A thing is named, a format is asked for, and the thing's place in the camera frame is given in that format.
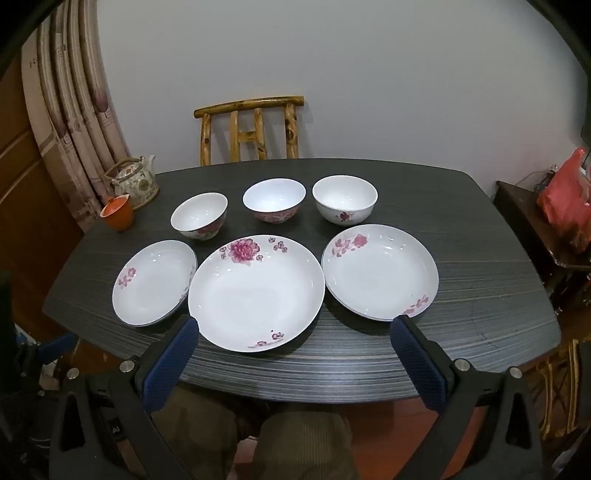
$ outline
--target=bowl rim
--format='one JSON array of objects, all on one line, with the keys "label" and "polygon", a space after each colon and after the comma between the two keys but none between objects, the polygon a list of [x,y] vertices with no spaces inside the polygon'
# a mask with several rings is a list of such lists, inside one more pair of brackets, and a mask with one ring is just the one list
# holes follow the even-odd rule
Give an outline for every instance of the bowl rim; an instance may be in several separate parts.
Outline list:
[{"label": "bowl rim", "polygon": [[[321,201],[320,201],[320,200],[319,200],[319,199],[316,197],[316,194],[315,194],[315,192],[314,192],[314,191],[316,190],[316,186],[317,186],[317,185],[318,185],[318,184],[319,184],[321,181],[323,181],[323,180],[326,180],[326,179],[332,179],[332,178],[335,178],[335,177],[343,177],[343,178],[347,177],[347,178],[350,178],[350,179],[357,179],[357,180],[361,180],[361,182],[365,182],[365,183],[366,183],[367,185],[369,185],[369,186],[372,188],[372,190],[374,191],[374,201],[373,201],[373,202],[371,202],[369,205],[366,205],[365,207],[362,207],[362,208],[357,208],[357,209],[354,209],[354,210],[353,210],[353,209],[345,209],[345,210],[343,210],[343,209],[339,209],[339,208],[335,208],[335,207],[333,207],[333,206],[327,205],[327,204],[326,204],[326,203],[324,203],[324,202],[321,202]],[[315,200],[317,203],[321,204],[323,207],[326,207],[326,208],[328,208],[328,209],[330,209],[330,210],[338,210],[338,211],[340,211],[340,212],[360,212],[361,210],[365,210],[365,209],[367,209],[367,208],[373,207],[373,206],[375,205],[375,203],[378,201],[378,191],[377,191],[376,187],[374,187],[374,186],[373,186],[373,185],[372,185],[370,182],[368,182],[367,180],[365,180],[365,179],[362,179],[361,177],[355,177],[354,175],[328,175],[327,177],[323,177],[323,178],[321,178],[320,180],[318,180],[316,183],[314,183],[314,186],[312,187],[312,196],[314,197],[314,200]]]},{"label": "bowl rim", "polygon": [[[285,208],[282,208],[281,210],[256,210],[254,208],[250,208],[246,204],[246,202],[244,201],[244,197],[246,197],[246,194],[250,190],[252,190],[257,185],[260,185],[261,183],[272,183],[273,181],[276,181],[276,180],[287,180],[290,183],[298,184],[301,187],[301,189],[300,189],[300,193],[302,194],[301,195],[301,198],[297,202],[295,202],[293,205],[289,205],[289,206],[287,206]],[[277,212],[283,212],[284,210],[289,210],[290,208],[293,208],[293,207],[297,207],[300,203],[302,203],[304,201],[304,199],[306,198],[306,194],[307,194],[306,187],[304,187],[304,185],[302,183],[300,183],[299,181],[294,180],[294,179],[287,179],[285,177],[277,177],[277,178],[273,178],[273,179],[266,179],[266,180],[258,181],[257,183],[255,183],[255,184],[251,185],[250,187],[248,187],[246,189],[246,191],[244,192],[244,194],[242,195],[242,204],[246,208],[248,208],[251,212],[257,212],[257,213],[277,213]]]},{"label": "bowl rim", "polygon": [[[190,230],[185,230],[185,229],[180,229],[180,228],[177,228],[177,227],[175,226],[175,224],[174,224],[174,221],[173,221],[173,219],[174,219],[174,215],[175,215],[175,214],[178,212],[179,208],[181,208],[181,207],[182,207],[183,205],[185,205],[186,203],[188,203],[188,202],[190,202],[191,200],[193,200],[193,199],[196,199],[197,197],[200,197],[200,196],[217,196],[217,197],[221,197],[221,198],[223,198],[225,205],[224,205],[224,208],[222,209],[221,213],[220,213],[220,214],[219,214],[217,217],[215,217],[215,218],[214,218],[214,219],[213,219],[211,222],[207,222],[207,223],[204,223],[204,224],[202,224],[202,225],[201,225],[200,223],[198,223],[196,227],[194,227],[194,228],[191,228]],[[180,205],[178,205],[178,206],[177,206],[177,207],[174,209],[174,212],[173,212],[173,214],[170,216],[170,225],[172,225],[172,227],[173,227],[173,228],[174,228],[174,229],[175,229],[177,232],[194,232],[195,230],[199,230],[200,228],[203,228],[203,227],[205,227],[205,226],[209,225],[210,223],[213,223],[213,222],[217,221],[217,220],[218,220],[218,219],[219,219],[219,218],[220,218],[220,217],[221,217],[221,216],[222,216],[222,215],[223,215],[223,214],[226,212],[226,210],[227,210],[227,209],[228,209],[228,198],[227,198],[227,197],[226,197],[226,196],[225,196],[223,193],[219,193],[219,192],[205,192],[205,193],[199,193],[198,195],[194,195],[194,196],[192,196],[191,198],[188,198],[187,200],[185,200],[184,202],[182,202]]]}]

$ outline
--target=dining table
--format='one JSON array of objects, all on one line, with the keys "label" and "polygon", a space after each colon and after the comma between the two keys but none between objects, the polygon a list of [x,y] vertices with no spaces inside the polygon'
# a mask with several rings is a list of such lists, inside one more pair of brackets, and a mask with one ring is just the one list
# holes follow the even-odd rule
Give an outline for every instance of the dining table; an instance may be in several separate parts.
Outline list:
[{"label": "dining table", "polygon": [[[278,235],[301,243],[320,260],[327,243],[345,227],[321,217],[312,187],[336,174],[361,177],[377,189],[377,203],[365,224],[406,231],[429,250],[439,290],[413,321],[451,359],[502,372],[558,345],[560,329],[534,266],[474,180],[460,171],[394,161],[301,158],[160,173],[160,193],[135,211],[127,231],[113,231],[99,219],[86,232],[53,283],[43,311],[104,351],[122,359],[140,355],[165,335],[178,314],[189,310],[185,300],[171,318],[147,327],[117,318],[113,284],[135,253],[176,239],[191,246],[201,264],[234,239]],[[294,179],[307,190],[299,212],[277,225],[256,219],[242,203],[248,187],[271,178]],[[171,226],[171,214],[204,192],[228,198],[226,221],[210,240],[188,239]],[[326,291],[310,326],[274,349],[238,353],[201,336],[181,380],[273,401],[364,403],[414,397],[416,390],[390,344],[389,327],[389,322],[349,311]]]}]

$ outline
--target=red plastic bag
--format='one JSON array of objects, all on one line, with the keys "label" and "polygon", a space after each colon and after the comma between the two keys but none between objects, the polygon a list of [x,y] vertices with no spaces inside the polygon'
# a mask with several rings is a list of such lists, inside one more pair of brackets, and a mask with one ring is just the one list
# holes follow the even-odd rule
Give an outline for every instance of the red plastic bag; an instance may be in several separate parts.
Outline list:
[{"label": "red plastic bag", "polygon": [[575,150],[538,196],[550,224],[577,253],[591,241],[591,185],[580,171],[584,156],[584,149]]}]

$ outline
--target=wooden cabinet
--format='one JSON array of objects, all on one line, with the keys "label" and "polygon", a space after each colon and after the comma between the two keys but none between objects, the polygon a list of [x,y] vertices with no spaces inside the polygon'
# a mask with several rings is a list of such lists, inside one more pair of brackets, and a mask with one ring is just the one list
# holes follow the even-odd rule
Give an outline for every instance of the wooden cabinet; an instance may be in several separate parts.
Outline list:
[{"label": "wooden cabinet", "polygon": [[37,340],[64,331],[41,307],[82,235],[37,148],[19,55],[0,80],[0,270],[12,275],[15,323]]}]

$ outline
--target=beige curtain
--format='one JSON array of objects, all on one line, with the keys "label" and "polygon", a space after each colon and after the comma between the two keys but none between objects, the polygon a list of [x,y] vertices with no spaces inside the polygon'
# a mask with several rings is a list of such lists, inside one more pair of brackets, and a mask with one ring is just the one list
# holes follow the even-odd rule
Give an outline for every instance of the beige curtain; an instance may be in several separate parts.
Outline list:
[{"label": "beige curtain", "polygon": [[109,105],[96,0],[66,0],[33,32],[22,83],[47,171],[86,231],[113,195],[105,171],[129,156]]}]

